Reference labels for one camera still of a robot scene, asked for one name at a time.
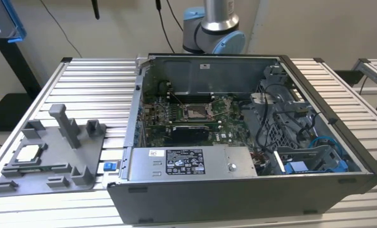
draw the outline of motherboard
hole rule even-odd
[[[232,96],[186,99],[172,95],[144,104],[146,147],[228,144],[253,148],[240,102]]]

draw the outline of blue cable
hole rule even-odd
[[[330,138],[329,136],[320,136],[317,137],[314,140],[312,140],[310,144],[309,144],[309,147],[308,148],[312,148],[313,147],[313,144],[316,141],[318,141],[320,139],[328,139],[329,141],[332,141],[334,143],[334,145],[337,146],[338,148],[338,152],[340,152],[340,157],[342,157],[342,149],[340,147],[340,144],[336,142],[336,140],[333,138]]]

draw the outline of black motherboard component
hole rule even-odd
[[[174,126],[170,131],[173,143],[197,143],[208,140],[209,127],[206,126]]]

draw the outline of power supply label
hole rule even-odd
[[[168,175],[205,174],[202,150],[166,150],[165,172]]]

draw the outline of black stand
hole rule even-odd
[[[26,94],[7,94],[0,101],[0,131],[12,131],[41,88],[18,46],[9,44],[8,39],[0,39],[0,52],[26,91]]]

